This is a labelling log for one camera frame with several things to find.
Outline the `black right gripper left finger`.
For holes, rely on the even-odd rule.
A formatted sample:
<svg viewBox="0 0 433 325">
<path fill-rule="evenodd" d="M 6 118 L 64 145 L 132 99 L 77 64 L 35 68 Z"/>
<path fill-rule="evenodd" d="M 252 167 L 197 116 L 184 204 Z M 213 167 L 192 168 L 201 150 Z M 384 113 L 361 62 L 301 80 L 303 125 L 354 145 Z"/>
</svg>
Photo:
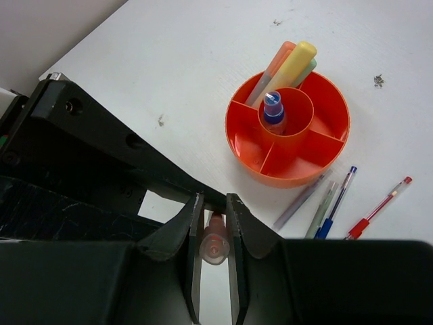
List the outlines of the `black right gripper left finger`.
<svg viewBox="0 0 433 325">
<path fill-rule="evenodd" d="M 195 324 L 201 196 L 165 224 L 51 192 L 1 201 L 2 324 Z"/>
</svg>

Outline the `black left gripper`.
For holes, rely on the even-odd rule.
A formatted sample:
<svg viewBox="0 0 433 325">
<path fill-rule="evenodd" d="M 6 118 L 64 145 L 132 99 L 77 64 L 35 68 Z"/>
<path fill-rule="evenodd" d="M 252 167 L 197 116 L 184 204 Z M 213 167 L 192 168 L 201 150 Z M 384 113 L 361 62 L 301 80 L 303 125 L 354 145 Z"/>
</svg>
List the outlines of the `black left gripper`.
<svg viewBox="0 0 433 325">
<path fill-rule="evenodd" d="M 31 240 L 138 241 L 161 223 L 140 217 L 145 189 L 186 202 L 226 196 L 194 179 L 72 81 L 41 81 L 1 113 L 1 235 Z"/>
</svg>

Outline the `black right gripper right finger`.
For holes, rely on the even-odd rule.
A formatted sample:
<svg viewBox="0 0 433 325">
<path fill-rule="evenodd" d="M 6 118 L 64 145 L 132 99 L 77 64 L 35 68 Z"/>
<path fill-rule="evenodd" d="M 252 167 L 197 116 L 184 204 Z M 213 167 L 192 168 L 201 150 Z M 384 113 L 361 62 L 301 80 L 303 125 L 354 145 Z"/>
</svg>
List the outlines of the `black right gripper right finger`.
<svg viewBox="0 0 433 325">
<path fill-rule="evenodd" d="M 234 324 L 431 324 L 432 247 L 289 240 L 227 195 Z"/>
</svg>

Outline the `slim orange highlighter pen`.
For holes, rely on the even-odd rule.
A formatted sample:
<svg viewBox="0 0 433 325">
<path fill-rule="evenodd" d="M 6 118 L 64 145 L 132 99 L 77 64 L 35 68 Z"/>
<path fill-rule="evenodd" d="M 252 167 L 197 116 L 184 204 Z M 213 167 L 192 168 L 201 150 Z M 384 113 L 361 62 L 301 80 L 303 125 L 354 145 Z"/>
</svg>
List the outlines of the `slim orange highlighter pen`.
<svg viewBox="0 0 433 325">
<path fill-rule="evenodd" d="M 220 265 L 229 255 L 228 231 L 222 214 L 212 213 L 204 228 L 200 244 L 201 258 L 211 265 Z"/>
</svg>

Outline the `blue gel pen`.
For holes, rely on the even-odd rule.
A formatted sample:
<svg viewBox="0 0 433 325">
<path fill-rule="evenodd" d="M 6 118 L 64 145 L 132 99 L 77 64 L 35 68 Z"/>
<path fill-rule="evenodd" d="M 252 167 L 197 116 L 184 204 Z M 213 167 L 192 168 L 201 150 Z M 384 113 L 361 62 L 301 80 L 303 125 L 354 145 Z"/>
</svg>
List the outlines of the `blue gel pen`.
<svg viewBox="0 0 433 325">
<path fill-rule="evenodd" d="M 344 199 L 344 196 L 351 184 L 351 181 L 353 180 L 353 177 L 355 176 L 356 172 L 357 172 L 357 167 L 356 166 L 352 166 L 350 168 L 350 171 L 346 174 L 346 177 L 344 178 L 344 181 L 342 182 L 342 185 L 340 186 L 339 192 L 338 192 L 338 196 L 335 199 L 335 202 L 331 208 L 331 211 L 329 212 L 329 215 L 327 216 L 327 218 L 324 220 L 322 226 L 320 227 L 320 229 L 317 231 L 317 233 L 315 234 L 315 239 L 326 239 L 327 235 L 329 234 L 329 231 L 333 225 L 334 222 L 334 217 L 336 216 L 338 209 Z"/>
</svg>

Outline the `red gel pen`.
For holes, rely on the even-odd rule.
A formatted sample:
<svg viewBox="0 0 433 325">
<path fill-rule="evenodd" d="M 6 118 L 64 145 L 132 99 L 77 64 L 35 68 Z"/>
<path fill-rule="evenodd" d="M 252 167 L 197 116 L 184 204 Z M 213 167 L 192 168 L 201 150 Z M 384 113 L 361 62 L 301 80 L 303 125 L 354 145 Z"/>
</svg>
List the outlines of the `red gel pen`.
<svg viewBox="0 0 433 325">
<path fill-rule="evenodd" d="M 369 227 L 372 220 L 377 217 L 404 189 L 411 184 L 413 179 L 406 176 L 402 181 L 396 184 L 393 189 L 385 196 L 385 198 L 376 206 L 367 216 L 360 219 L 344 237 L 345 240 L 357 240 L 363 232 Z"/>
</svg>

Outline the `green slim pen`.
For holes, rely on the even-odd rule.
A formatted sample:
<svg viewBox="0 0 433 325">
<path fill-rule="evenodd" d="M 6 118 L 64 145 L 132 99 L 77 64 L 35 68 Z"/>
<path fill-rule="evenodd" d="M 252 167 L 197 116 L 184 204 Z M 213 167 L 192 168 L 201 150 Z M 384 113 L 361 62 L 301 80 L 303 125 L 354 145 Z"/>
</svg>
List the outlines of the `green slim pen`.
<svg viewBox="0 0 433 325">
<path fill-rule="evenodd" d="M 317 232 L 321 228 L 321 224 L 323 222 L 323 219 L 325 217 L 325 214 L 332 203 L 332 200 L 334 199 L 335 193 L 338 189 L 339 184 L 335 181 L 330 181 L 324 195 L 321 199 L 321 202 L 319 203 L 319 206 L 315 212 L 315 215 L 311 221 L 311 224 L 305 234 L 305 239 L 313 239 Z"/>
</svg>

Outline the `clear glue bottle blue cap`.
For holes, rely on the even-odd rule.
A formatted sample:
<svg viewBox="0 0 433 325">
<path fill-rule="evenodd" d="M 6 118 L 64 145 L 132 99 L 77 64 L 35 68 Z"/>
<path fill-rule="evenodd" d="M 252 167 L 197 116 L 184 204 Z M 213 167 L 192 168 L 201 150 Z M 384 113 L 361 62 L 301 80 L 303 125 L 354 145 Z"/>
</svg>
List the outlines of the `clear glue bottle blue cap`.
<svg viewBox="0 0 433 325">
<path fill-rule="evenodd" d="M 278 91 L 267 92 L 263 98 L 263 124 L 273 134 L 283 135 L 287 125 L 285 109 Z"/>
</svg>

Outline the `yellow highlighter marker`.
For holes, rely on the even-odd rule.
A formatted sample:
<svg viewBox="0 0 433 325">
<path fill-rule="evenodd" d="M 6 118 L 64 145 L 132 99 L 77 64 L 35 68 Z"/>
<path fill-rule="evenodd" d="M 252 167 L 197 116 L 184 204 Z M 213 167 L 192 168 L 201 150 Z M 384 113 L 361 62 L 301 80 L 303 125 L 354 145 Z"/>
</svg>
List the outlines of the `yellow highlighter marker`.
<svg viewBox="0 0 433 325">
<path fill-rule="evenodd" d="M 316 55 L 317 49 L 314 45 L 306 41 L 299 42 L 267 84 L 265 93 L 290 87 Z"/>
</svg>

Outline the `green highlighter marker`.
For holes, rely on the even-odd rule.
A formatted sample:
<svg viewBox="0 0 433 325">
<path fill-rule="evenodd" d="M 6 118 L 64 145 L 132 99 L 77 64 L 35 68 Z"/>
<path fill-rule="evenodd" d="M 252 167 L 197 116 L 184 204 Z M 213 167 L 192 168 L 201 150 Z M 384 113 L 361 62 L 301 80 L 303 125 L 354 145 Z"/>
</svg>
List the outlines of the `green highlighter marker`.
<svg viewBox="0 0 433 325">
<path fill-rule="evenodd" d="M 316 66 L 317 66 L 317 61 L 315 58 L 313 58 L 309 62 L 307 67 L 296 78 L 296 80 L 290 85 L 290 87 L 298 87 L 300 84 L 302 84 L 302 82 L 305 80 L 305 78 L 307 78 L 310 75 L 310 73 L 312 73 L 312 71 L 314 71 Z"/>
</svg>

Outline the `orange highlighter marker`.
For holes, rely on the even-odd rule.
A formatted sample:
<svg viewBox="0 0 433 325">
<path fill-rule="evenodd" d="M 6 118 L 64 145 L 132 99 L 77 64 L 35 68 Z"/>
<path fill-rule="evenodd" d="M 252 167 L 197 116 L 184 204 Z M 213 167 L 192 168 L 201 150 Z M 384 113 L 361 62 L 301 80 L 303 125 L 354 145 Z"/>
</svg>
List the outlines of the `orange highlighter marker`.
<svg viewBox="0 0 433 325">
<path fill-rule="evenodd" d="M 266 70 L 263 72 L 261 78 L 258 80 L 254 89 L 251 91 L 248 96 L 245 104 L 248 106 L 252 106 L 256 99 L 259 97 L 263 89 L 267 86 L 267 84 L 271 81 L 275 73 L 290 55 L 290 53 L 295 48 L 296 44 L 290 41 L 285 41 L 279 48 L 278 52 L 275 54 L 270 64 L 267 66 Z"/>
</svg>

